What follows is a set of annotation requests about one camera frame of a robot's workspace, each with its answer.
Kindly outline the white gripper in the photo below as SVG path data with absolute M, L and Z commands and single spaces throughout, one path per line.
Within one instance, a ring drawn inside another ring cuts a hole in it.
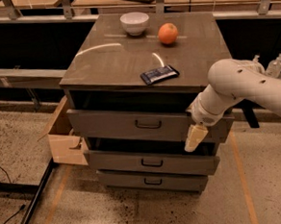
M 208 135 L 206 127 L 215 125 L 223 117 L 226 104 L 216 93 L 199 93 L 190 103 L 186 112 L 197 123 L 188 129 L 185 150 L 193 152 L 201 141 Z

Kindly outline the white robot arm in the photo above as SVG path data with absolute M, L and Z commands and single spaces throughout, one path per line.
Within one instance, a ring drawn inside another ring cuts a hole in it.
M 281 79 L 261 72 L 256 60 L 222 59 L 208 72 L 208 85 L 190 103 L 187 112 L 194 125 L 188 129 L 185 150 L 193 152 L 227 109 L 243 99 L 257 103 L 281 117 Z

